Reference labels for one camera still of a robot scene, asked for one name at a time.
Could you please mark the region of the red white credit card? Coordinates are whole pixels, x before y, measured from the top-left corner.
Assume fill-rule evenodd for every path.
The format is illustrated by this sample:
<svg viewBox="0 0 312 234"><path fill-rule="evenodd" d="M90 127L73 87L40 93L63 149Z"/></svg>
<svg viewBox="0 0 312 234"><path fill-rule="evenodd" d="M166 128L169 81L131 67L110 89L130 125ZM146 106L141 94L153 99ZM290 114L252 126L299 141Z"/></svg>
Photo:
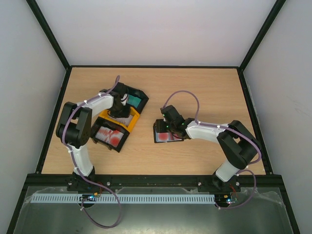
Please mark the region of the red white credit card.
<svg viewBox="0 0 312 234"><path fill-rule="evenodd" d="M180 138L180 137L178 137L178 136L176 136L176 135L174 135L174 134L172 134L172 137L173 137L173 140L174 140L174 141L178 141L178 140L183 141L183 138Z"/></svg>
<svg viewBox="0 0 312 234"><path fill-rule="evenodd" d="M171 133L156 133L157 142L170 142L173 141Z"/></svg>

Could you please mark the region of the black leather card holder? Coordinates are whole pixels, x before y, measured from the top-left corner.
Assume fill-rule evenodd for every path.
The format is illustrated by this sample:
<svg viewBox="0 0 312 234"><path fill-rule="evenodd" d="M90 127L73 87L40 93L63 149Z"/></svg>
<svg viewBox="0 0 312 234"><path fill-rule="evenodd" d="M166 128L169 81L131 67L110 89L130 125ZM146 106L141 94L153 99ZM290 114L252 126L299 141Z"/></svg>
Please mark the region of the black leather card holder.
<svg viewBox="0 0 312 234"><path fill-rule="evenodd" d="M169 125L163 119L157 119L153 124L154 143L169 143L183 141L184 139L173 134Z"/></svg>

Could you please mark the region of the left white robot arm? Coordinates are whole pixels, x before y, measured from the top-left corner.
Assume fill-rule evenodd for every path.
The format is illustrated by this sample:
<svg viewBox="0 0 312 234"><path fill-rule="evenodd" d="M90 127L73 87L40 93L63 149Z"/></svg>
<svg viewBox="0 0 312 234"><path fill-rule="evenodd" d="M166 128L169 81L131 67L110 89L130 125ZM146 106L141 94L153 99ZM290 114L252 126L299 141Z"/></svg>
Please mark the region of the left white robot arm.
<svg viewBox="0 0 312 234"><path fill-rule="evenodd" d="M128 117L128 93L126 85L117 82L111 89L99 92L88 100L64 104L56 135L71 155L74 173L87 177L94 169L86 146L91 135L92 118L104 110L108 110L113 117Z"/></svg>

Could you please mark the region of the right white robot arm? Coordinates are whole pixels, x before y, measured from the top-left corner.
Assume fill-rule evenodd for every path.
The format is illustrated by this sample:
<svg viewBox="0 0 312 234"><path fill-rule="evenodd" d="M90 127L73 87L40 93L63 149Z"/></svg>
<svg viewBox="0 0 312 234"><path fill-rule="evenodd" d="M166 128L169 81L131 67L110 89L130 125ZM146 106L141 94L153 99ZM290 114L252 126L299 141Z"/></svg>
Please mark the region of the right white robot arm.
<svg viewBox="0 0 312 234"><path fill-rule="evenodd" d="M225 190L230 179L252 164L255 156L261 159L258 140L238 120L229 124L212 124L183 118L172 105L162 108L161 113L163 118L155 121L154 132L171 134L170 142L201 139L220 145L226 160L214 172L213 187L218 191Z"/></svg>

